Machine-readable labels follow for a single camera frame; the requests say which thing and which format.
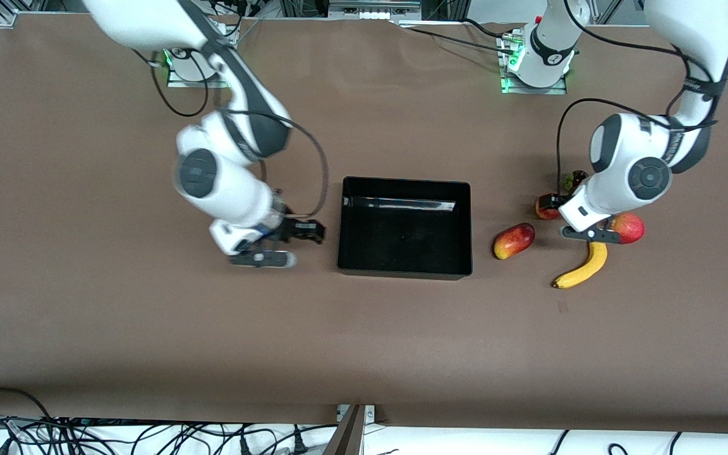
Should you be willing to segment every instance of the cable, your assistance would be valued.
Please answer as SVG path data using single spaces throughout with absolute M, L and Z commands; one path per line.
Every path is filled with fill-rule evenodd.
M 300 427 L 294 424 L 294 455 L 303 455 L 308 451 L 305 447 L 305 441 L 303 441 L 303 435 L 300 433 Z
M 314 430 L 318 430 L 318 429 L 321 429 L 321 428 L 335 428 L 335 427 L 338 427 L 338 425 L 336 425 L 336 424 L 317 425 L 315 427 L 303 428 L 303 429 L 301 429 L 298 432 L 293 432 L 293 433 L 291 433 L 289 435 L 286 435 L 285 437 L 281 437 L 280 439 L 274 441 L 274 444 L 271 444 L 271 446 L 266 447 L 265 449 L 263 449 L 262 451 L 260 451 L 260 455 L 265 455 L 266 452 L 269 452 L 269 450 L 272 450 L 272 449 L 277 450 L 278 444 L 281 444 L 284 441 L 289 440 L 290 438 L 294 437 L 297 433 L 312 432 Z
M 616 443 L 609 444 L 609 455 L 615 455 L 614 449 L 619 449 L 622 451 L 623 455 L 628 455 L 628 450 L 625 450 L 625 447 Z
M 676 57 L 681 58 L 682 60 L 689 61 L 690 63 L 695 64 L 695 66 L 698 66 L 699 69 L 701 69 L 702 72 L 706 75 L 708 80 L 712 81 L 713 76 L 710 74 L 710 72 L 704 67 L 704 64 L 698 61 L 696 58 L 690 57 L 689 55 L 683 54 L 679 50 L 673 50 L 673 49 L 666 49 L 666 48 L 659 48 L 656 46 L 649 46 L 644 44 L 634 44 L 634 43 L 626 43 L 624 41 L 618 41 L 618 40 L 612 40 L 611 38 L 603 37 L 603 35 L 598 35 L 595 32 L 590 31 L 588 28 L 584 27 L 583 24 L 581 24 L 578 21 L 578 18 L 574 17 L 574 14 L 572 13 L 572 9 L 569 7 L 569 0 L 564 0 L 564 5 L 566 5 L 566 14 L 569 15 L 569 18 L 572 19 L 572 22 L 578 28 L 581 29 L 585 34 L 589 35 L 592 38 L 595 38 L 596 40 L 601 40 L 604 43 L 614 44 L 615 46 L 621 46 L 624 48 L 631 48 L 631 49 L 639 49 L 639 50 L 650 50 L 653 52 L 661 52 L 661 54 L 669 54 L 669 55 L 675 55 Z
M 480 32 L 484 33 L 485 35 L 488 35 L 489 37 L 493 37 L 493 38 L 501 38 L 502 37 L 502 34 L 501 33 L 493 33 L 493 32 L 491 32 L 487 28 L 484 28 L 481 23 L 476 22 L 476 20 L 473 20 L 472 18 L 462 18 L 462 20 L 458 20 L 457 22 L 470 23 L 471 25 L 473 25 L 474 27 L 476 27 L 477 29 L 479 29 Z
M 316 153 L 318 153 L 318 157 L 322 166 L 322 187 L 320 190 L 320 194 L 318 195 L 318 202 L 316 202 L 316 206 L 313 210 L 311 210 L 311 212 L 304 215 L 287 215 L 286 218 L 312 218 L 313 216 L 318 214 L 322 210 L 322 207 L 324 207 L 324 202 L 327 200 L 327 185 L 329 185 L 330 169 L 327 166 L 327 156 L 324 153 L 324 150 L 322 149 L 322 146 L 321 144 L 319 144 L 319 141 L 316 139 L 316 137 L 312 135 L 312 133 L 309 132 L 304 126 L 298 124 L 296 121 L 293 121 L 289 118 L 284 118 L 284 116 L 276 115 L 275 113 L 263 111 L 234 111 L 231 109 L 225 109 L 225 112 L 249 116 L 259 115 L 265 116 L 266 118 L 270 118 L 272 120 L 282 121 L 284 123 L 290 124 L 292 127 L 295 127 L 303 135 L 305 135 L 309 139 L 309 141 L 311 141 L 316 149 Z
M 134 50 L 134 52 L 136 54 L 138 54 L 139 57 L 142 58 L 142 60 L 144 60 L 145 63 L 148 64 L 148 66 L 150 66 L 150 78 L 152 78 L 154 81 L 154 86 L 156 87 L 156 92 L 159 93 L 159 98 L 162 98 L 162 103 L 164 103 L 164 105 L 167 106 L 167 108 L 170 109 L 171 112 L 173 112 L 174 114 L 176 114 L 178 116 L 185 116 L 186 118 L 191 118 L 192 116 L 197 116 L 197 115 L 200 115 L 200 113 L 204 112 L 204 109 L 206 109 L 207 104 L 210 102 L 210 84 L 207 83 L 207 78 L 204 75 L 204 70 L 202 70 L 202 66 L 193 57 L 193 54 L 191 53 L 191 51 L 187 51 L 188 57 L 193 60 L 193 63 L 195 63 L 196 69 L 198 69 L 198 72 L 202 75 L 202 81 L 204 82 L 204 102 L 202 103 L 202 106 L 199 107 L 199 109 L 193 113 L 180 112 L 179 110 L 176 110 L 176 108 L 173 107 L 169 101 L 167 101 L 167 97 L 165 97 L 164 92 L 162 92 L 162 87 L 159 86 L 159 80 L 158 80 L 158 78 L 156 78 L 156 68 L 157 67 L 153 66 L 153 64 L 151 64 L 151 63 L 153 63 L 154 60 L 147 60 L 144 57 L 142 57 L 142 55 L 139 54 L 139 52 L 136 52 L 135 50 Z
M 250 425 L 243 424 L 242 426 L 240 426 L 240 429 L 238 431 L 236 431 L 236 432 L 232 433 L 231 435 L 229 435 L 228 438 L 225 438 L 225 440 L 223 441 L 223 443 L 219 447 L 217 447 L 217 449 L 215 449 L 215 452 L 213 452 L 213 455 L 220 455 L 223 452 L 223 447 L 226 446 L 226 444 L 228 444 L 229 441 L 232 440 L 233 437 L 236 437 L 237 435 L 239 435 L 240 432 L 242 432 L 243 429 L 245 429 L 246 426 L 250 426 Z
M 455 43 L 467 44 L 468 46 L 473 46 L 475 48 L 492 50 L 494 52 L 499 52 L 500 54 L 507 54 L 507 55 L 513 54 L 513 51 L 511 51 L 509 49 L 499 49 L 495 46 L 487 46 L 485 44 L 471 43 L 471 41 L 460 40 L 459 38 L 454 38 L 454 37 L 447 37 L 446 35 L 440 35 L 439 33 L 428 32 L 425 30 L 417 29 L 417 28 L 408 28 L 408 30 L 411 30 L 412 32 L 422 33 L 424 35 L 431 35 L 431 37 L 443 38 L 443 40 L 454 41 Z
M 28 400 L 32 401 L 32 403 L 34 405 L 38 406 L 38 409 L 41 410 L 41 414 L 43 414 L 44 417 L 52 420 L 52 417 L 49 415 L 47 408 L 41 404 L 41 401 L 38 401 L 38 398 L 34 397 L 33 395 L 29 394 L 28 392 L 25 392 L 22 389 L 15 389 L 13 387 L 0 387 L 0 392 L 9 392 L 10 394 L 18 394 L 18 395 L 28 398 Z
M 564 121 L 566 120 L 566 115 L 569 114 L 569 112 L 572 110 L 573 107 L 577 106 L 578 104 L 582 103 L 601 103 L 601 104 L 608 104 L 609 106 L 617 107 L 618 109 L 624 109 L 627 112 L 633 113 L 634 115 L 641 116 L 641 118 L 644 118 L 648 121 L 651 121 L 658 126 L 663 127 L 666 130 L 673 130 L 673 127 L 671 127 L 667 123 L 662 123 L 661 121 L 655 120 L 653 116 L 645 115 L 645 113 L 639 112 L 636 109 L 633 109 L 633 107 L 625 106 L 624 104 L 616 103 L 614 101 L 604 100 L 602 98 L 581 98 L 580 100 L 575 101 L 574 103 L 570 104 L 569 107 L 564 110 L 563 115 L 561 115 L 561 121 L 558 122 L 558 133 L 557 133 L 557 139 L 555 139 L 555 161 L 557 161 L 557 175 L 555 175 L 555 192 L 557 192 L 558 196 L 561 196 L 561 132 L 563 131 Z M 711 121 L 705 121 L 700 124 L 697 124 L 696 126 L 686 126 L 684 128 L 681 128 L 680 131 L 683 131 L 685 133 L 689 133 L 690 131 L 699 130 L 702 128 L 706 128 L 707 126 L 713 126 L 713 124 L 716 124 L 716 120 Z
M 675 449 L 676 442 L 681 437 L 681 433 L 682 432 L 677 432 L 675 435 L 673 435 L 673 438 L 670 439 L 670 449 L 669 449 L 669 452 L 668 452 L 669 455 L 673 455 L 673 449 Z M 619 449 L 619 450 L 622 451 L 623 455 L 628 455 L 628 450 L 625 450 L 625 447 L 621 446 L 618 443 L 611 443 L 611 444 L 609 444 L 609 448 L 607 449 L 607 452 L 609 453 L 609 455 L 617 455 L 617 454 L 614 453 L 614 449 Z
M 172 425 L 170 427 L 165 428 L 164 430 L 162 430 L 159 433 L 155 433 L 154 435 L 150 435 L 150 437 L 146 437 L 145 439 L 155 437 L 156 435 L 159 435 L 162 432 L 167 432 L 167 430 L 169 430 L 171 428 L 173 428 Z M 134 452 L 137 451 L 137 446 L 139 445 L 139 441 L 143 440 L 145 433 L 149 432 L 152 429 L 153 429 L 153 427 L 147 427 L 145 430 L 143 430 L 141 433 L 139 433 L 139 437 L 137 437 L 136 440 L 133 441 L 133 445 L 131 446 L 131 455 L 134 455 Z
M 552 452 L 549 452 L 549 455 L 557 455 L 558 451 L 561 450 L 561 444 L 564 443 L 564 439 L 568 434 L 569 430 L 564 430 L 564 432 L 561 433 L 560 437 L 558 437 L 558 441 L 555 443 L 554 449 L 552 449 Z
M 428 16 L 424 20 L 429 20 L 431 18 L 431 16 L 437 14 L 437 11 L 440 11 L 440 8 L 442 8 L 445 5 L 451 5 L 451 3 L 453 3 L 453 2 L 454 2 L 454 0 L 447 0 L 447 2 L 440 3 L 439 5 L 437 5 L 437 8 L 435 8 L 434 11 L 431 11 L 431 13 L 428 14 Z
M 670 440 L 670 451 L 668 452 L 669 455 L 673 455 L 673 449 L 676 447 L 676 442 L 679 442 L 679 438 L 681 437 L 682 432 L 676 432 L 675 437 L 673 437 L 672 440 Z

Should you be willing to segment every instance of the apple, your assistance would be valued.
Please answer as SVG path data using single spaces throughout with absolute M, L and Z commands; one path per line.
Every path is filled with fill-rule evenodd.
M 497 259 L 509 259 L 532 245 L 535 228 L 529 222 L 522 222 L 499 233 L 494 241 L 494 255 Z
M 621 213 L 614 217 L 610 230 L 619 234 L 619 244 L 627 245 L 645 236 L 645 222 L 633 213 Z
M 535 215 L 541 219 L 558 219 L 561 218 L 561 213 L 558 209 L 544 209 L 541 208 L 541 199 L 550 198 L 551 196 L 557 196 L 555 193 L 546 193 L 538 199 L 535 199 Z

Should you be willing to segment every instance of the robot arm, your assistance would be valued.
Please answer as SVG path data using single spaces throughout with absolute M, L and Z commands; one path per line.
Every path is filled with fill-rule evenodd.
M 116 42 L 132 49 L 197 50 L 230 85 L 232 99 L 227 106 L 179 132 L 173 172 L 179 194 L 215 219 L 210 233 L 220 250 L 239 265 L 287 267 L 295 263 L 290 253 L 252 246 L 269 236 L 321 243 L 320 224 L 313 222 L 309 231 L 289 224 L 288 208 L 279 194 L 246 169 L 286 146 L 289 115 L 212 20 L 191 0 L 83 3 Z
M 560 80 L 574 57 L 575 43 L 581 30 L 569 17 L 571 11 L 583 26 L 589 23 L 590 8 L 586 0 L 550 0 L 540 23 L 523 29 L 523 52 L 509 67 L 523 83 L 531 87 L 551 87 Z
M 577 233 L 655 202 L 670 188 L 673 174 L 693 167 L 708 148 L 728 76 L 728 0 L 649 0 L 645 14 L 656 33 L 704 68 L 688 63 L 676 115 L 616 114 L 595 130 L 590 160 L 596 173 L 560 207 Z

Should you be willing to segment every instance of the black tray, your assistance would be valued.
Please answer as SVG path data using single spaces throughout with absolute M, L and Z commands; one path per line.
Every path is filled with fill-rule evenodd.
M 343 273 L 455 280 L 473 271 L 469 184 L 348 177 L 341 200 Z

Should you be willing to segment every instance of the banana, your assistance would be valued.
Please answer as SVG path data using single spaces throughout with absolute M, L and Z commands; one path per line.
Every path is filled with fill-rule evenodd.
M 552 287 L 557 289 L 569 289 L 574 288 L 580 283 L 586 281 L 590 277 L 594 276 L 603 265 L 606 264 L 606 259 L 609 258 L 609 247 L 601 242 L 588 242 L 589 244 L 589 257 L 586 262 L 580 267 L 571 272 L 567 272 L 562 276 L 557 277 L 552 282 Z

